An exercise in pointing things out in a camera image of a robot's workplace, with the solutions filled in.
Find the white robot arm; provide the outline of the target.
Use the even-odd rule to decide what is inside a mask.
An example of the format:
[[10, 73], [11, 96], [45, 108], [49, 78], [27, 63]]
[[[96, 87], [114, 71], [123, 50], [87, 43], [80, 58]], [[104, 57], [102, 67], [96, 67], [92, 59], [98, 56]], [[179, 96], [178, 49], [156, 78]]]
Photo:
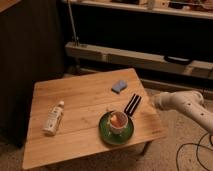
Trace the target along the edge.
[[162, 92], [154, 95], [152, 102], [160, 110], [177, 110], [213, 135], [213, 112], [203, 107], [204, 97], [200, 92]]

